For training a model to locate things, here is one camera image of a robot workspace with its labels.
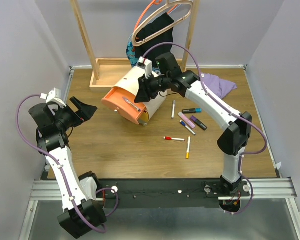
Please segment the wooden clothes rack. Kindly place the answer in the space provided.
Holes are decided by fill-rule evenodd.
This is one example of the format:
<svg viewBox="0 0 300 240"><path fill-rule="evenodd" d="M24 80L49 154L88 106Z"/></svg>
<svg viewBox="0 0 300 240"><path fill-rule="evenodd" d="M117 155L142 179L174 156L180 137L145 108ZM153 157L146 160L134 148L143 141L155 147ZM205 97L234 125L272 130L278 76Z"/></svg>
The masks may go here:
<svg viewBox="0 0 300 240"><path fill-rule="evenodd" d="M89 88L93 92L110 90L120 80L120 78L123 77L124 70L128 69L128 65L130 63L127 59L123 58L96 58L79 2L77 0L71 0L70 4L92 67ZM179 62L182 70L186 69L188 56L190 55L188 51L190 50L193 39L199 6L200 1L194 0L194 10L188 18L189 26L185 43L185 51L183 53L182 61Z"/></svg>

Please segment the blue shark print cloth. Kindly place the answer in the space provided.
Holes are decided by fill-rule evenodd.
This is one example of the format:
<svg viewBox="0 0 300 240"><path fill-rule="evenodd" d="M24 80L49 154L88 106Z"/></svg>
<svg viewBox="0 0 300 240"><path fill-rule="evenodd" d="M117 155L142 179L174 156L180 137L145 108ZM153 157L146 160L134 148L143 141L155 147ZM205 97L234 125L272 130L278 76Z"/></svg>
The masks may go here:
<svg viewBox="0 0 300 240"><path fill-rule="evenodd" d="M153 45L157 45L160 43L165 42L164 39L162 39L161 37L158 37L157 39L153 40ZM139 57L136 56L136 50L135 47L133 46L132 43L132 35L130 35L128 41L127 41L127 46L126 46L126 56L127 59L130 62L130 65L132 67L135 67L138 63ZM156 74L160 75L160 69L156 66L156 62L155 62L155 58L158 56L158 54L156 53L155 50L152 50L148 55L148 59L152 61L152 71L155 72Z"/></svg>

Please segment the pink clothes hanger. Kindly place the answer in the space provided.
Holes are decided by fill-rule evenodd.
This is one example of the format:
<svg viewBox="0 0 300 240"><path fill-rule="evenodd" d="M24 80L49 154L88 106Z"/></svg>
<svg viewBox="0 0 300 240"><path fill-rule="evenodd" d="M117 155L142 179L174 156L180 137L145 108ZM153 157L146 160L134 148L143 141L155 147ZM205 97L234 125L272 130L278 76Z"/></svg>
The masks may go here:
<svg viewBox="0 0 300 240"><path fill-rule="evenodd" d="M176 25L188 19L195 8L194 0L165 0L164 2L165 3L160 8L151 13L143 21L140 21L134 29L130 38L134 47L140 47L160 35L167 33ZM169 13L171 13L172 9L175 10L176 6L186 7L187 13L179 19L174 20L169 16Z"/></svg>

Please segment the clear capped blue pen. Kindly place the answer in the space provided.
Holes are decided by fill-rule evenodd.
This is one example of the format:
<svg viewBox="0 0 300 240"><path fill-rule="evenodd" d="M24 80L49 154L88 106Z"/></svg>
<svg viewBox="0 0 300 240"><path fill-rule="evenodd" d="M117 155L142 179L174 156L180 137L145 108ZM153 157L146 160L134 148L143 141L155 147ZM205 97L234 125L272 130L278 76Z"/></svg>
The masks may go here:
<svg viewBox="0 0 300 240"><path fill-rule="evenodd" d="M122 98L129 106L131 106L132 108L134 108L136 111L141 112L141 109L136 106L134 103L132 103L128 98L123 97Z"/></svg>

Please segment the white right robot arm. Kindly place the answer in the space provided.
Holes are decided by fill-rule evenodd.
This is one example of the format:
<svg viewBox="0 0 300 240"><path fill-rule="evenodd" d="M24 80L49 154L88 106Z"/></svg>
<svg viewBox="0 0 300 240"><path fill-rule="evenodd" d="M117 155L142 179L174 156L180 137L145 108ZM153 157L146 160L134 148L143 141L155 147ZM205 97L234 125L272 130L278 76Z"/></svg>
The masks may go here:
<svg viewBox="0 0 300 240"><path fill-rule="evenodd" d="M172 53L164 53L157 59L160 76L151 73L152 62L140 57L137 67L144 70L138 78L138 92L135 103L148 103L158 93L171 90L197 104L208 113L223 130L217 141L219 149L224 153L223 172L220 177L219 189L222 194L231 196L237 192L242 182L240 174L240 156L245 151L251 135L252 116L225 104L200 80L200 76L191 70L183 72Z"/></svg>

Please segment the black hanging garment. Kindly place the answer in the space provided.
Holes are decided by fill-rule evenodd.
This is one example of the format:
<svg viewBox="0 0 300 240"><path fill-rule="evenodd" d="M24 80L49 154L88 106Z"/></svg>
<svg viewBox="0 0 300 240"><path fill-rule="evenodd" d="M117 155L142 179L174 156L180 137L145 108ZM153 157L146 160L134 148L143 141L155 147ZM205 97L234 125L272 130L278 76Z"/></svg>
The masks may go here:
<svg viewBox="0 0 300 240"><path fill-rule="evenodd" d="M145 38L157 33L158 31L168 27L169 25L173 24L175 21L167 14L164 13L157 19L155 19L152 23L146 25L144 28L140 30L140 32L137 34L137 38L141 41L144 40ZM168 31L160 34L159 36L155 37L154 39L157 39L158 37L161 37L165 42L173 42L173 30L174 28L169 29ZM135 55L137 57L142 57L145 52L147 52L150 48L155 46L153 44L153 40L147 41L141 46L135 47ZM158 56L165 54L165 53L170 53L172 49L172 45L165 44L158 46L155 48L155 52L158 54Z"/></svg>

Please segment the yellow capped white marker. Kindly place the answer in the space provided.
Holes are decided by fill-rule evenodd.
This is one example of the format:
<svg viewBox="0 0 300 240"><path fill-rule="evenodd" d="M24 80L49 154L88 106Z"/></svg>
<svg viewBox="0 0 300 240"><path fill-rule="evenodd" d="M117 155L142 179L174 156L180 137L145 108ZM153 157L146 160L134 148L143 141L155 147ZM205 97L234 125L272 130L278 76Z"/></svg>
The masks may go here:
<svg viewBox="0 0 300 240"><path fill-rule="evenodd" d="M191 147L191 137L188 136L188 138L187 138L187 145L186 145L185 159L189 159L189 157L190 157L190 147Z"/></svg>

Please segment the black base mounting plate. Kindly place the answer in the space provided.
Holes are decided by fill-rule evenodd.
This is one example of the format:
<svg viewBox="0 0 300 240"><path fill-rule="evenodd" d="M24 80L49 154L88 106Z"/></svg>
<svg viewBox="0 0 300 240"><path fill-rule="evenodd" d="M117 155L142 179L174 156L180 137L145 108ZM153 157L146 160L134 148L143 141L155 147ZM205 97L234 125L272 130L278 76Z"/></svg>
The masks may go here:
<svg viewBox="0 0 300 240"><path fill-rule="evenodd" d="M246 181L230 186L221 178L100 178L98 184L117 190L119 209L219 208L250 197Z"/></svg>

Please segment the red capped white marker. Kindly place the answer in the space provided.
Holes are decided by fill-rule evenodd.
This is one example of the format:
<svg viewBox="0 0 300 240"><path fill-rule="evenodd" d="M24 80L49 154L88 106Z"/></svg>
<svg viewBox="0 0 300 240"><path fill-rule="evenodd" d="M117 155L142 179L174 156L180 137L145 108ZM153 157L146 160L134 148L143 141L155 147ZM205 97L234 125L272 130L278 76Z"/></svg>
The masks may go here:
<svg viewBox="0 0 300 240"><path fill-rule="evenodd" d="M186 141L184 138L176 138L176 137L170 137L170 136L164 136L163 139L167 140L167 141L179 141L179 142Z"/></svg>

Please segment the pink highlighter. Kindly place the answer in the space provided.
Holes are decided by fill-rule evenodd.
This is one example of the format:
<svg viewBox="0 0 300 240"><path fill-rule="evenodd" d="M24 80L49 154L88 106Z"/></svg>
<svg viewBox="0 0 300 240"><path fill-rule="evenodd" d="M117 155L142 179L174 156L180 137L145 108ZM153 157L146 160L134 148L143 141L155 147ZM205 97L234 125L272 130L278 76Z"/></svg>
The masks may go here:
<svg viewBox="0 0 300 240"><path fill-rule="evenodd" d="M186 117L185 114L182 112L178 113L178 116L183 120L184 123L186 123L191 129L194 129L196 126L195 124L188 118Z"/></svg>

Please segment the black teal highlighter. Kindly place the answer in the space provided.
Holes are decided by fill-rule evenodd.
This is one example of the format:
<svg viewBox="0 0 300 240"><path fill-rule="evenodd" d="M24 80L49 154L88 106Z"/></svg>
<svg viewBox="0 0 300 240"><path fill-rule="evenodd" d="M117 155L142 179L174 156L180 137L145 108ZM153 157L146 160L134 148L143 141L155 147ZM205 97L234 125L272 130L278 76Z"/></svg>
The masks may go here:
<svg viewBox="0 0 300 240"><path fill-rule="evenodd" d="M202 109L201 108L189 108L189 109L183 109L181 112L183 114L196 114L196 113L201 113Z"/></svg>

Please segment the grey silver marker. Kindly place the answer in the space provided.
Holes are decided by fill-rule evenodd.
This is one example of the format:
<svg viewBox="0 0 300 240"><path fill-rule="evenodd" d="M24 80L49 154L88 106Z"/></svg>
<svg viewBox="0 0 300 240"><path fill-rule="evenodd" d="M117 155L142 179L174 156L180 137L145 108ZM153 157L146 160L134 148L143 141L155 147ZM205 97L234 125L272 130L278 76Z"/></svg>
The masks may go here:
<svg viewBox="0 0 300 240"><path fill-rule="evenodd" d="M172 107L171 107L171 119L175 118L175 109L176 109L176 100L173 100Z"/></svg>

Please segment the black purple highlighter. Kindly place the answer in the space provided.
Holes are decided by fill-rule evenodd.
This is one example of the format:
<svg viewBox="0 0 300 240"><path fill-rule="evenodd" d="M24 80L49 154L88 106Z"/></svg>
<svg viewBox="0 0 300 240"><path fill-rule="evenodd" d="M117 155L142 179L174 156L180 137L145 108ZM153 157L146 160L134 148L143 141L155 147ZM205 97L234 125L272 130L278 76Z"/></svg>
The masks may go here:
<svg viewBox="0 0 300 240"><path fill-rule="evenodd" d="M208 127L203 123L201 122L198 118L196 118L195 116L191 116L190 117L190 120L192 122L194 122L198 127L200 127L202 130L206 131L208 129Z"/></svg>

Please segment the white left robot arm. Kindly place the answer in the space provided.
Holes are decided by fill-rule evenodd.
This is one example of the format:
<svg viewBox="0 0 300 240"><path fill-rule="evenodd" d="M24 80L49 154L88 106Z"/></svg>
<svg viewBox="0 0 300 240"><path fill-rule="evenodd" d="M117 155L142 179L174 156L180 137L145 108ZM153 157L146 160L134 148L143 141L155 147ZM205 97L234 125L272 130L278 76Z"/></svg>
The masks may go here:
<svg viewBox="0 0 300 240"><path fill-rule="evenodd" d="M92 230L104 234L107 218L96 200L101 185L93 172L77 176L67 134L69 129L89 121L98 108L71 97L77 108L73 111L57 97L41 94L40 98L45 102L28 112L37 125L36 150L50 164L60 189L63 213L58 216L58 223L75 239Z"/></svg>

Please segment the blue capped white marker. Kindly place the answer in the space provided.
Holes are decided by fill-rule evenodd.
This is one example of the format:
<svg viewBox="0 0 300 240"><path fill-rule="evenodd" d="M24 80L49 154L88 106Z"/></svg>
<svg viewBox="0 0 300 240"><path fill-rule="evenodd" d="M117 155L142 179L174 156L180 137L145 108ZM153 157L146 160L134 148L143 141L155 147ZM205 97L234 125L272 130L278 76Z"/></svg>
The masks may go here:
<svg viewBox="0 0 300 240"><path fill-rule="evenodd" d="M196 133L184 121L180 120L179 123L183 127L185 127L192 135L194 135L194 136L196 135Z"/></svg>

